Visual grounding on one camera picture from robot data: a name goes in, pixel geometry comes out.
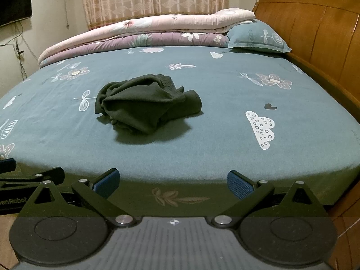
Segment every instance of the wall-mounted television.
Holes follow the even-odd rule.
[[[31,0],[0,0],[0,27],[30,17]]]

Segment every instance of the cloth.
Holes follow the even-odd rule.
[[[95,114],[109,116],[113,125],[151,134],[170,120],[198,114],[201,107],[194,90],[184,92],[169,76],[148,74],[106,84],[96,98]]]

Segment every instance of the black screen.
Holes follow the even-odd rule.
[[[0,27],[31,16],[31,0],[0,0]]]

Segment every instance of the gray ribbed surface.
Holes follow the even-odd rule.
[[[86,261],[54,270],[284,270],[250,256],[229,230],[209,226],[202,217],[145,217],[136,227],[117,229]],[[40,270],[20,263],[13,269]],[[331,270],[325,264],[308,270]]]

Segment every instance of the dark heart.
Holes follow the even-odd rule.
[[[267,110],[276,110],[276,109],[278,109],[276,106],[271,106],[271,103],[267,103],[264,106],[264,108],[267,109]]]

